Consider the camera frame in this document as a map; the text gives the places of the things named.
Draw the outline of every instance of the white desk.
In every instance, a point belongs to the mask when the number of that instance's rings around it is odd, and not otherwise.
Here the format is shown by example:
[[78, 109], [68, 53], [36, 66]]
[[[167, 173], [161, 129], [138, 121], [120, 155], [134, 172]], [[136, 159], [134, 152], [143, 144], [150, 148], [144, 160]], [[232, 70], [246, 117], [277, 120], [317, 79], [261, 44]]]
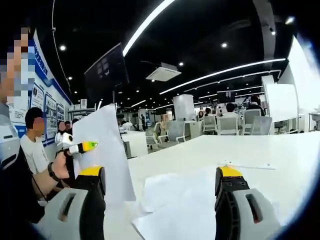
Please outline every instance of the white desk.
[[122, 139], [130, 143], [132, 157], [141, 157], [148, 154], [146, 133], [143, 131], [127, 131]]
[[[248, 167], [270, 164], [276, 170], [242, 168], [241, 172], [250, 188], [257, 188], [276, 205], [280, 223], [285, 225], [295, 215], [300, 204], [308, 199], [314, 176], [318, 174], [319, 146], [320, 132], [268, 136], [203, 135], [130, 159], [129, 168], [139, 201], [145, 179], [155, 175], [193, 172], [224, 160]], [[126, 203], [120, 212], [106, 214], [105, 239], [141, 239], [130, 222], [135, 218], [132, 210], [134, 205], [137, 204]]]

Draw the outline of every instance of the white table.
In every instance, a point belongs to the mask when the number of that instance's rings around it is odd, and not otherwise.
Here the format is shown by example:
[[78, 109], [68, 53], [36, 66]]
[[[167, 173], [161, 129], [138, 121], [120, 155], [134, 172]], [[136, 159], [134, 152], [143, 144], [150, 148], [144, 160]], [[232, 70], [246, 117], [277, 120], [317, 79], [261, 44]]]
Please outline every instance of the white table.
[[122, 139], [130, 143], [132, 157], [141, 157], [148, 154], [146, 133], [144, 131], [127, 131]]
[[[241, 168], [249, 187], [257, 188], [273, 203], [280, 223], [286, 225], [300, 205], [308, 199], [314, 177], [318, 174], [319, 147], [320, 132], [268, 136], [203, 135], [149, 155], [130, 159], [129, 168], [139, 201], [144, 181], [148, 177], [194, 172], [224, 161], [252, 167]], [[276, 170], [255, 169], [266, 164]], [[131, 226], [131, 220], [135, 218], [132, 210], [135, 204], [126, 203], [119, 212], [106, 214], [105, 239], [142, 239]]]

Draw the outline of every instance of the black ceiling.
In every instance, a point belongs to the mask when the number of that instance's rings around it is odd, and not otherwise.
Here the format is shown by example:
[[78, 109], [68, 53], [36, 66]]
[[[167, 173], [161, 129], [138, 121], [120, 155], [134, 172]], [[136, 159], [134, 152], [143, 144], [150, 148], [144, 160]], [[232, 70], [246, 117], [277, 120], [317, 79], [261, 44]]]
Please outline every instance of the black ceiling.
[[[57, 47], [61, 44], [67, 47], [66, 51], [58, 53], [65, 75], [72, 76], [71, 92], [57, 57], [51, 32], [52, 3], [48, 4], [38, 27], [41, 48], [53, 75], [73, 103], [87, 98], [84, 72], [116, 44], [121, 43], [124, 48], [139, 25], [162, 1], [55, 0], [55, 42]], [[286, 58], [296, 28], [294, 24], [285, 25], [290, 11], [277, 1], [271, 3], [276, 31], [274, 58]], [[224, 42], [227, 48], [221, 48]], [[134, 109], [145, 105], [155, 108], [168, 104], [173, 96], [190, 88], [260, 71], [283, 70], [287, 64], [283, 61], [239, 69], [159, 95], [190, 80], [264, 59], [262, 27], [253, 0], [176, 0], [149, 25], [125, 56], [130, 84], [117, 89], [115, 98], [123, 107], [147, 100]], [[179, 62], [184, 62], [184, 66], [180, 67]], [[182, 74], [167, 82], [146, 80], [160, 63], [175, 65]], [[208, 92], [214, 94], [227, 87], [241, 89], [259, 85], [261, 75], [211, 84], [188, 93], [197, 101]], [[106, 92], [103, 105], [111, 100], [111, 93]]]

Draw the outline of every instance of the air conditioner unit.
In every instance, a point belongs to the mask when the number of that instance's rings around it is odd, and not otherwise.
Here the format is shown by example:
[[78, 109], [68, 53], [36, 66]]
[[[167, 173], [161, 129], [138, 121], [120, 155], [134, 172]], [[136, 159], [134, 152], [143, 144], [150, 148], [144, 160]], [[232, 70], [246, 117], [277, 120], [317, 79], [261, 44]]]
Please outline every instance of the air conditioner unit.
[[177, 67], [166, 63], [161, 63], [161, 66], [145, 79], [166, 82], [180, 74], [181, 72], [177, 71]]

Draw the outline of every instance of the wristwatch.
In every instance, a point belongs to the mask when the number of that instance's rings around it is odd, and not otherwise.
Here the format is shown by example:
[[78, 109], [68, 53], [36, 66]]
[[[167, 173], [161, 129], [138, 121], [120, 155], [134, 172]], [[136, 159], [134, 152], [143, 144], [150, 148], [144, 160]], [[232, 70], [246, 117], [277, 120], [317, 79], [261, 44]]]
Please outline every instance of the wristwatch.
[[55, 180], [56, 182], [60, 182], [60, 178], [57, 177], [57, 175], [55, 174], [55, 172], [52, 170], [52, 164], [53, 162], [50, 162], [48, 164], [48, 172], [49, 172], [49, 175], [50, 177], [53, 178], [53, 180]]

